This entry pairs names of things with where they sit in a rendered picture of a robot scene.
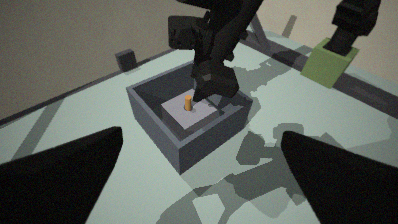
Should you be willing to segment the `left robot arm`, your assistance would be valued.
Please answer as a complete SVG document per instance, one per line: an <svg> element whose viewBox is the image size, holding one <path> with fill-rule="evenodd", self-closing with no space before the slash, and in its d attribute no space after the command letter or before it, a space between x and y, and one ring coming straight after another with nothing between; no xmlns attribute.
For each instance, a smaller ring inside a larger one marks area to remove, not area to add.
<svg viewBox="0 0 398 224"><path fill-rule="evenodd" d="M212 11L221 11L228 18L249 25L264 0L176 1ZM345 57L352 50L351 46L357 37L368 36L375 27L380 3L381 0L342 0L336 6L331 23L338 27L323 48ZM203 18L169 16L169 47L178 50L193 50L198 47L198 53L206 55L214 31L213 21L209 15L209 11L206 11Z"/></svg>

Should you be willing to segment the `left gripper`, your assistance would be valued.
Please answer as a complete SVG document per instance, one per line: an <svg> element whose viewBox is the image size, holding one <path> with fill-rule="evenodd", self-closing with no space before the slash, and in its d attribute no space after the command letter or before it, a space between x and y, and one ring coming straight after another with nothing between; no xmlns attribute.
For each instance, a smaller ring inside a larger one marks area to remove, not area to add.
<svg viewBox="0 0 398 224"><path fill-rule="evenodd" d="M191 77L195 78L196 89L194 102L199 102L213 94L232 98L240 89L233 68L224 65L224 60L232 62L233 50L239 40L246 40L248 25L240 24L221 11L210 10L210 19L213 21L213 34L206 55L198 53L194 48L195 56ZM209 62L213 61L213 62Z"/></svg>

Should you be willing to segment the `orange-brown wooden peg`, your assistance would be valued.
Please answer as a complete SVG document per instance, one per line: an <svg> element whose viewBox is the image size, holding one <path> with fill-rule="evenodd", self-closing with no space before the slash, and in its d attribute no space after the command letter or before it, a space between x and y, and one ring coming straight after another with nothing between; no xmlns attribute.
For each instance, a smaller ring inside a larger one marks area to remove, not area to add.
<svg viewBox="0 0 398 224"><path fill-rule="evenodd" d="M185 110L191 111L191 96L190 95L185 96Z"/></svg>

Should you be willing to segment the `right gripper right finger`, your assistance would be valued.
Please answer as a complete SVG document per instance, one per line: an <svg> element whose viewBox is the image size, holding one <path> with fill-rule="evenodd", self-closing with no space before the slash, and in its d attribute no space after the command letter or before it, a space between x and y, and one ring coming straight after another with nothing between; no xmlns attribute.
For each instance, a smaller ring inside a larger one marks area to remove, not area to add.
<svg viewBox="0 0 398 224"><path fill-rule="evenodd" d="M281 149L320 224L398 224L398 167L293 131Z"/></svg>

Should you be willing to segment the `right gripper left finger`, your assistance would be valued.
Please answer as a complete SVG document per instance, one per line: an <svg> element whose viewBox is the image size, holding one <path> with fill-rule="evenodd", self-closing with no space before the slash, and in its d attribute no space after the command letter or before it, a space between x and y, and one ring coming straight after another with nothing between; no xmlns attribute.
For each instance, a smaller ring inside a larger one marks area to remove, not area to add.
<svg viewBox="0 0 398 224"><path fill-rule="evenodd" d="M122 145L113 126L0 164L0 224L85 224Z"/></svg>

